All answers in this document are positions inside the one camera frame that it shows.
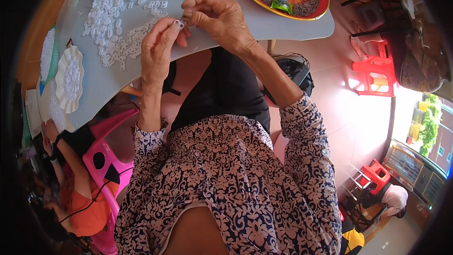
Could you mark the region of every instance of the green plastic basket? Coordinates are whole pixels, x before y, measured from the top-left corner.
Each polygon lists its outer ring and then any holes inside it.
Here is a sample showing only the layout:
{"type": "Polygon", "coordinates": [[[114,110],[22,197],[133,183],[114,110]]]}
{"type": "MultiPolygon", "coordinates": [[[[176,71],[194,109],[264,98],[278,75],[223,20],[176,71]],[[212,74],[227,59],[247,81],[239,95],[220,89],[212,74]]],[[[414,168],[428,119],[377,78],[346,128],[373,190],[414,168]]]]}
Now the green plastic basket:
{"type": "Polygon", "coordinates": [[[60,52],[58,50],[58,44],[57,44],[57,34],[55,33],[54,37],[54,49],[52,50],[52,58],[50,59],[50,67],[49,67],[49,73],[47,75],[47,79],[44,82],[41,82],[43,85],[46,85],[50,80],[55,78],[55,75],[58,72],[58,61],[60,60],[60,52]]]}

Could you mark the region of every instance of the green plant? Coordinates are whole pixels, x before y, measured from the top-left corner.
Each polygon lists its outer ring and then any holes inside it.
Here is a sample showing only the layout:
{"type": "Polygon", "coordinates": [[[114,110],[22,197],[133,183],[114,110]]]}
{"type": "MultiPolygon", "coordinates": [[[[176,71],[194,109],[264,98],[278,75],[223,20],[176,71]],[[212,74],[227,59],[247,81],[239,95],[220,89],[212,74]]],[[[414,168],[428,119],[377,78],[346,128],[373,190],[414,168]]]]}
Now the green plant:
{"type": "Polygon", "coordinates": [[[423,142],[419,152],[423,156],[428,157],[434,144],[436,144],[437,130],[439,129],[442,111],[440,100],[436,95],[431,93],[425,94],[425,102],[428,103],[428,109],[425,113],[422,130],[419,134],[419,138],[423,142]]]}
{"type": "Polygon", "coordinates": [[[437,104],[440,103],[439,97],[432,93],[425,93],[424,94],[424,101],[429,104],[437,104]]]}

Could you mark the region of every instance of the building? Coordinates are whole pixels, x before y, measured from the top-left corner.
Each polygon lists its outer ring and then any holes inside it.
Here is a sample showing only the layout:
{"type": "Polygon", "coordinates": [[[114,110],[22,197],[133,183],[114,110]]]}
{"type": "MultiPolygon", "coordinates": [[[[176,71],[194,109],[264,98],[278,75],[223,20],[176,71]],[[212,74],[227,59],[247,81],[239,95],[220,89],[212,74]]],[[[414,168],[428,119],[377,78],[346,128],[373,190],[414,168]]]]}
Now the building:
{"type": "Polygon", "coordinates": [[[440,121],[436,144],[428,158],[437,163],[445,173],[449,170],[453,154],[453,103],[440,98],[442,120],[440,121]]]}

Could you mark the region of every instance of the window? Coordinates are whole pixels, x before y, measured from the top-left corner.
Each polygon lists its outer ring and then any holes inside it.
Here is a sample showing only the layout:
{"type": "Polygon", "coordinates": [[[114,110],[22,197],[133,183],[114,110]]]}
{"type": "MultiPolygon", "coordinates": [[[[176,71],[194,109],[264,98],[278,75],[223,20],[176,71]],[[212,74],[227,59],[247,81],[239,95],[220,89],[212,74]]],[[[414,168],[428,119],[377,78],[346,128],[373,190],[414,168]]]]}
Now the window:
{"type": "Polygon", "coordinates": [[[439,150],[437,150],[437,154],[439,156],[443,156],[444,155],[444,151],[445,151],[445,149],[439,146],[439,150]]]}

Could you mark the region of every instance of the yellow cloth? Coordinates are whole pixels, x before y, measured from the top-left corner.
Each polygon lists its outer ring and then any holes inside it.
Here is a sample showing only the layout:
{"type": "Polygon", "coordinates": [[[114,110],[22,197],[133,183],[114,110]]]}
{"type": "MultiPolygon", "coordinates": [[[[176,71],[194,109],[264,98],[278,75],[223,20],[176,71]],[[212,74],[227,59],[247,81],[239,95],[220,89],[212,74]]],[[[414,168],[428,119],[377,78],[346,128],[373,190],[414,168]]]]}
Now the yellow cloth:
{"type": "Polygon", "coordinates": [[[360,232],[357,232],[355,228],[343,233],[343,237],[349,241],[345,254],[348,254],[357,246],[363,247],[365,245],[365,237],[360,232]]]}

